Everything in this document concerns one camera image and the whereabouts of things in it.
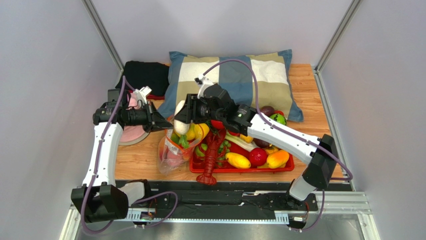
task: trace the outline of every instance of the checkered pillow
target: checkered pillow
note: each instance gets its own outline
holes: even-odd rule
[[[293,100],[292,86],[288,81],[292,50],[264,55],[234,57],[194,57],[178,51],[170,52],[171,66],[168,70],[170,85],[165,93],[165,102],[158,108],[164,116],[175,113],[176,104],[185,100],[187,94],[196,94],[199,87],[194,81],[214,64],[226,59],[246,62],[256,74],[259,87],[259,106],[272,106],[284,113],[285,118],[302,122],[302,110]],[[229,92],[236,103],[256,107],[255,86],[250,71],[241,63],[227,62],[211,70],[207,75]]]

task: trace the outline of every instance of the plastic bag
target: plastic bag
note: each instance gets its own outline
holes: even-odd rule
[[[173,117],[167,119],[173,123]],[[173,129],[165,130],[165,136],[158,144],[158,170],[164,175],[168,175],[172,170],[190,160],[195,147],[201,143],[202,138],[196,138],[189,143],[189,147],[183,148],[172,141]]]

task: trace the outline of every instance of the wooden table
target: wooden table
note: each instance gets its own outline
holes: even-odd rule
[[[330,134],[311,65],[292,64],[289,70],[289,80],[292,85],[294,100],[303,111],[304,122],[289,121],[287,125],[309,135],[322,137],[323,134]],[[163,100],[153,102],[158,108]],[[163,131],[153,132],[138,144],[119,146],[115,178],[117,180],[195,181],[199,173],[190,172],[188,162],[173,170],[169,175],[163,175],[158,171],[158,144],[163,136]],[[294,164],[294,170],[287,172],[215,173],[214,177],[217,181],[223,182],[290,182],[297,178],[306,167],[297,158],[294,159]],[[336,166],[333,177],[342,177],[339,166]]]

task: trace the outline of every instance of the white wall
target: white wall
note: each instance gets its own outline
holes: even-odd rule
[[[0,239],[58,239],[119,72],[80,0],[3,0],[0,36]]]
[[[125,63],[168,63],[169,51],[238,56],[293,49],[316,65],[351,0],[94,0]]]
[[[363,1],[322,72],[383,240],[425,239],[426,1]]]

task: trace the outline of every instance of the folded black fabric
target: folded black fabric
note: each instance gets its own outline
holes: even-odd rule
[[[169,66],[159,62],[128,61],[125,63],[123,75],[127,82],[135,89],[148,86],[152,89],[151,95],[164,96],[169,86]],[[122,86],[123,76],[115,86]]]

